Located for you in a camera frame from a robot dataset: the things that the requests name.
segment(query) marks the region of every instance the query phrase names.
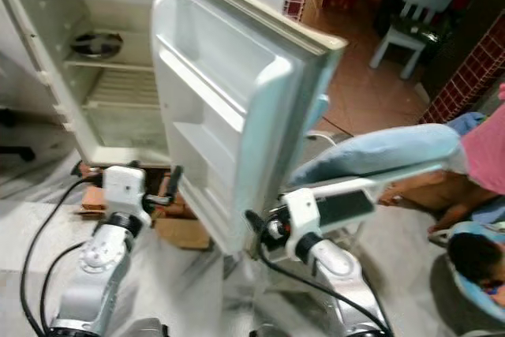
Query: plastic chair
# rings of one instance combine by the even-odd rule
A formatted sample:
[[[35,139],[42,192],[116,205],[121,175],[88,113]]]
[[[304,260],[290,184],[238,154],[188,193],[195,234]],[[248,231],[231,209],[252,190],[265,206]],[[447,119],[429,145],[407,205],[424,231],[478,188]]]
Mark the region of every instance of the plastic chair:
[[[403,0],[405,2],[405,6],[403,7],[402,12],[400,13],[400,17],[409,17],[415,21],[419,20],[419,17],[423,13],[423,10],[426,9],[426,14],[423,22],[425,24],[429,24],[435,13],[444,11],[451,3],[452,0]],[[413,14],[410,17],[410,10],[413,9]],[[414,51],[410,60],[407,62],[406,66],[403,68],[400,77],[402,79],[408,79],[412,75],[414,68],[416,67],[417,60],[421,56],[421,52],[426,47],[426,44],[421,42],[418,39],[413,38],[405,33],[399,32],[394,27],[389,27],[389,31],[384,36],[379,46],[376,48],[376,52],[372,57],[369,65],[373,69],[376,69],[384,54],[386,53],[386,49],[390,43],[394,45],[399,45],[400,47],[406,47]]]
[[[505,243],[504,223],[497,223],[493,225],[480,224],[474,221],[458,223],[449,230],[440,230],[431,234],[429,238],[430,241],[436,243],[437,245],[445,247],[447,246],[449,239],[459,233],[482,234],[494,242],[501,244]],[[465,296],[465,298],[470,300],[483,312],[505,324],[505,309],[497,305],[477,284],[471,283],[467,278],[460,275],[455,270],[454,265],[448,259],[447,261],[454,278],[454,283],[463,296]],[[503,333],[505,333],[505,327],[499,331],[469,331],[461,337],[485,337],[490,335],[503,335]]]
[[[0,110],[0,124],[12,128],[16,125],[14,114],[7,109]],[[18,154],[25,162],[35,159],[35,153],[29,146],[3,146],[0,145],[0,154]]]

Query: open refrigerator door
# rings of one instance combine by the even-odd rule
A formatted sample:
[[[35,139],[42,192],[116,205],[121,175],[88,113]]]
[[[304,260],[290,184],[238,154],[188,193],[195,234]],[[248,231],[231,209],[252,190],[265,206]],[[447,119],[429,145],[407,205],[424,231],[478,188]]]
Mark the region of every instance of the open refrigerator door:
[[[180,190],[224,253],[272,206],[346,43],[257,0],[155,0],[151,48]]]

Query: white chair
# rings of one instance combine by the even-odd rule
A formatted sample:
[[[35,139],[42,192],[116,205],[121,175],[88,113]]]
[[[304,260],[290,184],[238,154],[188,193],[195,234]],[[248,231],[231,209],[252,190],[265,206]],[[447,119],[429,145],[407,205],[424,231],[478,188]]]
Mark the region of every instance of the white chair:
[[[403,7],[400,17],[410,17],[410,10],[413,8],[413,14],[410,17],[413,20],[419,20],[424,9],[426,9],[426,16],[423,20],[425,24],[429,24],[435,13],[444,11],[452,0],[403,0],[405,6]],[[372,57],[369,65],[373,69],[376,69],[384,54],[386,53],[387,46],[393,43],[394,45],[399,45],[400,47],[406,47],[412,49],[414,53],[410,60],[407,62],[405,68],[403,68],[400,77],[402,79],[408,79],[412,75],[414,68],[416,67],[417,60],[421,56],[421,52],[426,47],[425,43],[422,43],[418,39],[415,39],[405,33],[397,31],[392,26],[389,27],[389,31],[384,36],[379,46],[376,48],[376,52]]]

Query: black cable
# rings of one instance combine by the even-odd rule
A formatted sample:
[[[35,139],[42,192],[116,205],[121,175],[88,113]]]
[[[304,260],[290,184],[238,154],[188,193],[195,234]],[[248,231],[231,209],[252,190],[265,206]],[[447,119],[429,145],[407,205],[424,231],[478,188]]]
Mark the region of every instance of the black cable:
[[[40,303],[39,303],[40,323],[42,324],[42,329],[44,330],[44,333],[46,333],[46,335],[49,335],[50,332],[46,320],[46,292],[47,287],[49,286],[49,281],[51,280],[51,274],[53,273],[53,270],[56,267],[56,264],[60,261],[60,259],[62,259],[66,254],[72,252],[73,250],[79,249],[82,245],[84,245],[84,242],[75,244],[73,246],[70,246],[68,249],[63,250],[60,253],[60,255],[53,260],[53,262],[50,264],[49,270],[47,270],[46,278],[44,278],[44,284],[42,285],[42,291],[40,293]]]
[[[323,120],[326,121],[328,124],[333,125],[335,128],[342,130],[344,133],[348,134],[349,136],[354,137],[354,135],[351,132],[349,132],[348,130],[345,130],[341,126],[336,125],[334,122],[331,122],[330,119],[327,118],[326,116],[323,116]]]
[[[32,311],[30,310],[30,306],[28,305],[28,301],[26,300],[26,275],[28,273],[28,266],[30,265],[30,260],[32,258],[33,249],[35,248],[37,240],[39,239],[39,236],[42,233],[43,229],[46,227],[46,225],[53,218],[54,214],[60,208],[60,206],[63,204],[63,201],[65,201],[65,199],[70,194],[70,192],[73,189],[75,189],[78,185],[80,185],[81,183],[92,182],[93,180],[94,180],[93,177],[80,179],[79,181],[77,181],[73,185],[71,185],[69,189],[66,190],[66,192],[63,194],[60,201],[54,207],[53,211],[49,214],[47,219],[43,222],[43,224],[40,226],[40,228],[35,233],[35,236],[33,237],[32,241],[30,242],[30,247],[28,248],[28,252],[26,253],[26,258],[24,259],[24,263],[23,263],[23,269],[21,271],[21,283],[20,283],[20,291],[19,291],[20,292],[20,299],[21,299],[21,307],[23,308],[23,312],[24,312],[24,315],[26,316],[26,320],[28,320],[28,322],[32,326],[33,331],[37,334],[38,337],[46,337],[46,335],[44,334],[43,330],[40,328],[39,324],[37,323],[37,320],[33,316]]]
[[[391,330],[388,327],[386,327],[375,315],[371,314],[367,309],[361,307],[359,304],[355,303],[354,301],[350,300],[349,298],[346,298],[342,294],[334,292],[333,290],[330,290],[329,288],[326,288],[325,286],[320,285],[319,283],[313,282],[312,280],[309,280],[309,279],[302,278],[302,277],[294,274],[293,272],[286,270],[285,268],[281,268],[277,264],[274,264],[273,262],[271,262],[267,258],[267,256],[265,256],[265,252],[263,250],[263,246],[262,246],[261,241],[263,240],[264,235],[268,232],[268,229],[267,229],[268,224],[276,217],[277,217],[277,215],[271,215],[261,228],[261,232],[260,232],[260,235],[259,235],[258,241],[257,241],[257,249],[258,249],[258,253],[260,254],[260,259],[273,271],[283,274],[291,279],[297,280],[298,282],[302,282],[307,286],[315,288],[316,290],[322,291],[325,294],[330,295],[337,300],[347,303],[348,305],[350,305],[351,307],[353,307],[357,311],[359,311],[359,312],[363,313],[365,316],[367,316],[373,323],[375,323],[379,327],[379,329],[387,337],[393,337],[393,333],[391,332]]]

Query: black chair leg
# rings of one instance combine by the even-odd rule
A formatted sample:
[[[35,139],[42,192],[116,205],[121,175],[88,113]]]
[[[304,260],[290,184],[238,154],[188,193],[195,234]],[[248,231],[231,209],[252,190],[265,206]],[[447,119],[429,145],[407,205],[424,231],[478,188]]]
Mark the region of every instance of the black chair leg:
[[[35,153],[32,148],[27,146],[0,146],[0,154],[19,154],[24,161],[32,161],[35,159]]]
[[[16,125],[16,116],[11,110],[0,110],[0,124],[12,128]]]

